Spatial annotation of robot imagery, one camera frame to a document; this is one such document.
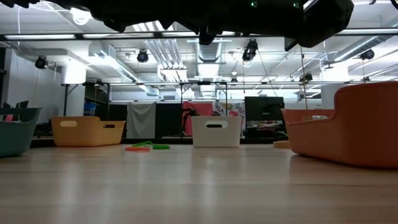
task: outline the ceiling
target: ceiling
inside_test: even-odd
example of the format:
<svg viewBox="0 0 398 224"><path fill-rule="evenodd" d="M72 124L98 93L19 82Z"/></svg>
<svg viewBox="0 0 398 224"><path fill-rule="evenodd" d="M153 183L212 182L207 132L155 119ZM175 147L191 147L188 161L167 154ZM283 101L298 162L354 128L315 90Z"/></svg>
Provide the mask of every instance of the ceiling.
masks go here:
<svg viewBox="0 0 398 224"><path fill-rule="evenodd" d="M393 19L397 19L398 11L389 3L389 1L377 0L377 4L370 6L368 0L353 1L356 5L354 13L349 24L349 28L370 28L385 27L385 24ZM69 32L113 32L107 28L102 22L90 19L87 24L79 26L74 23L73 16L69 11L63 10L61 7L51 2L41 2L32 5L29 9L24 8L8 8L0 4L0 34L37 34L37 33L69 33ZM174 24L173 30L186 30L180 24ZM126 31L137 31L133 26L128 27ZM298 81L302 71L296 72L302 63L311 62L314 58L322 53L328 55L339 52L347 46L356 42L362 37L332 37L311 49L301 49L299 46L294 47L289 52L284 52L284 39L281 37L258 38L259 46L258 55L254 57L250 67L244 67L243 63L237 61L241 57L243 48L248 44L248 38L232 38L225 39L221 53L221 64L219 64L218 76L215 80L230 80L231 72L236 72L238 81L260 82L268 81L266 74L272 81L290 81L295 78ZM199 79L201 74L198 73L196 44L188 39L177 39L178 51L181 55L182 62L187 68L188 79ZM149 61L147 63L137 62L137 53L139 49L146 49L143 40L101 40L101 41L57 41L57 42L22 42L21 48L25 46L33 52L35 49L66 49L73 55L81 58L81 62L88 66L87 76L90 78L102 78L111 82L120 82L121 75L109 65L104 65L97 57L89 56L88 51L90 44L100 45L103 49L108 49L111 45L116 50L116 58L123 63L126 68L132 71L140 82L161 82L158 76L158 63L154 56L149 52ZM349 70L349 79L360 80L364 74L370 74L383 68L387 68L397 64L398 39L393 37L376 47L372 48L376 56L373 60L365 60L365 66L362 67L362 60L349 59L344 63L347 64ZM57 63L62 63L63 59L54 57ZM71 56L65 57L64 60L70 60ZM314 80L320 79L320 66L309 68ZM398 77L398 73L385 73L383 76L375 78L375 80L390 80ZM245 85L247 89L255 88L255 85ZM142 91L139 88L130 88L131 91Z"/></svg>

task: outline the wall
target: wall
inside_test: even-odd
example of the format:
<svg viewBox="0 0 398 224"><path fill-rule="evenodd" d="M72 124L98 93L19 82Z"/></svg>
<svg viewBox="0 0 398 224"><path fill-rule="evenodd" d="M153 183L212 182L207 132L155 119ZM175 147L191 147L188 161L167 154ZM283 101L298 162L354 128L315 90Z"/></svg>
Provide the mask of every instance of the wall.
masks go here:
<svg viewBox="0 0 398 224"><path fill-rule="evenodd" d="M62 113L63 88L61 74L54 70L39 70L34 62L17 56L14 50L6 50L7 75L4 76L1 104L15 106L29 100L29 108L42 108L38 123L48 122L51 116Z"/></svg>
<svg viewBox="0 0 398 224"><path fill-rule="evenodd" d="M176 100L180 97L175 91L160 91L160 97L175 96ZM112 91L112 100L159 100L159 96L147 96L144 91Z"/></svg>

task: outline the red object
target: red object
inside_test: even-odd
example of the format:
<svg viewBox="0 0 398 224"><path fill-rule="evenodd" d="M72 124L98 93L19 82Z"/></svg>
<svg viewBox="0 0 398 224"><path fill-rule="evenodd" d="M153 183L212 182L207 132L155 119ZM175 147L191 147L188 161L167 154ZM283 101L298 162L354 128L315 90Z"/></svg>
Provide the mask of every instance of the red object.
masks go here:
<svg viewBox="0 0 398 224"><path fill-rule="evenodd" d="M12 121L13 118L14 118L14 115L7 115L5 121Z"/></svg>
<svg viewBox="0 0 398 224"><path fill-rule="evenodd" d="M135 146L131 146L131 147L126 147L125 148L126 151L128 152L150 152L150 147L135 147Z"/></svg>
<svg viewBox="0 0 398 224"><path fill-rule="evenodd" d="M211 103L190 103L186 101L182 104L182 108L183 109L193 108L198 112L198 114L200 114L200 116L211 116L213 112L213 105ZM192 135L192 122L190 116L188 117L187 122L185 123L185 135L186 136Z"/></svg>
<svg viewBox="0 0 398 224"><path fill-rule="evenodd" d="M292 150L353 166L398 168L398 82L347 86L335 110L284 110ZM308 120L314 115L327 119Z"/></svg>

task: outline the cable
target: cable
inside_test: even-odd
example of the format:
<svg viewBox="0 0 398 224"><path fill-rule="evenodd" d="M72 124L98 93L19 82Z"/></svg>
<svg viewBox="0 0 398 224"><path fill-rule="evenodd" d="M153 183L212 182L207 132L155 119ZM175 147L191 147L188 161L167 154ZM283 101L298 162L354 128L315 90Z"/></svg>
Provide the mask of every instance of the cable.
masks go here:
<svg viewBox="0 0 398 224"><path fill-rule="evenodd" d="M45 12L66 12L66 11L69 11L67 9L41 9L41 8L35 7L35 6L29 6L29 7L31 7L32 9L45 11Z"/></svg>
<svg viewBox="0 0 398 224"><path fill-rule="evenodd" d="M304 100L305 100L305 109L308 110L308 102L307 102L307 93L305 91L305 68L304 68L304 54L303 54L303 47L300 46L300 51L301 51L301 66L303 70L303 86L304 86Z"/></svg>
<svg viewBox="0 0 398 224"><path fill-rule="evenodd" d="M272 88L272 90L274 91L275 96L278 97L278 95L276 94L276 91L275 91L275 89L274 89L274 86L272 85L272 81L271 81L271 79L269 78L269 75L268 75L266 66L264 65L264 62L262 61L262 57L261 57L260 51L259 51L259 56L260 56L260 59L261 59L262 67L264 68L264 71L266 71L266 75L267 75L269 84L271 85L271 88Z"/></svg>
<svg viewBox="0 0 398 224"><path fill-rule="evenodd" d="M18 8L18 14L17 14L17 19L18 19L18 34L21 33L21 20L20 20L20 18L19 18L20 14L21 14L21 7L19 6L19 8Z"/></svg>
<svg viewBox="0 0 398 224"><path fill-rule="evenodd" d="M33 61L36 60L35 58L33 58L33 57L31 57L31 56L25 54L16 44L14 44L14 43L12 43L12 42L10 42L10 41L7 42L7 43L13 45L14 47L16 47L17 50L18 50L18 52L20 52L21 54L25 55L26 57L32 59ZM26 46L26 45L25 45L25 47L28 48L28 49L32 52L32 54L34 54L34 52L33 52L32 49L30 49L30 48L29 48L28 46Z"/></svg>

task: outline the security camera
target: security camera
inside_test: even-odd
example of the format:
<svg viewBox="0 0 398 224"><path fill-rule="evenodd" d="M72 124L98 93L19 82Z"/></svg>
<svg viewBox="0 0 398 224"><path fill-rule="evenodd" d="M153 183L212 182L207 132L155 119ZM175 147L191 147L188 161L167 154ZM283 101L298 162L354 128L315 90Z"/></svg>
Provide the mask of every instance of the security camera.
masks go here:
<svg viewBox="0 0 398 224"><path fill-rule="evenodd" d="M139 63L146 63L148 59L147 50L140 50L137 56L137 61Z"/></svg>
<svg viewBox="0 0 398 224"><path fill-rule="evenodd" d="M49 67L49 62L46 60L46 56L39 56L36 60L35 66L38 69L46 69Z"/></svg>
<svg viewBox="0 0 398 224"><path fill-rule="evenodd" d="M254 56L256 56L256 51L259 49L257 41L255 39L251 39L248 43L248 46L244 49L242 60L244 62L250 62L253 60Z"/></svg>

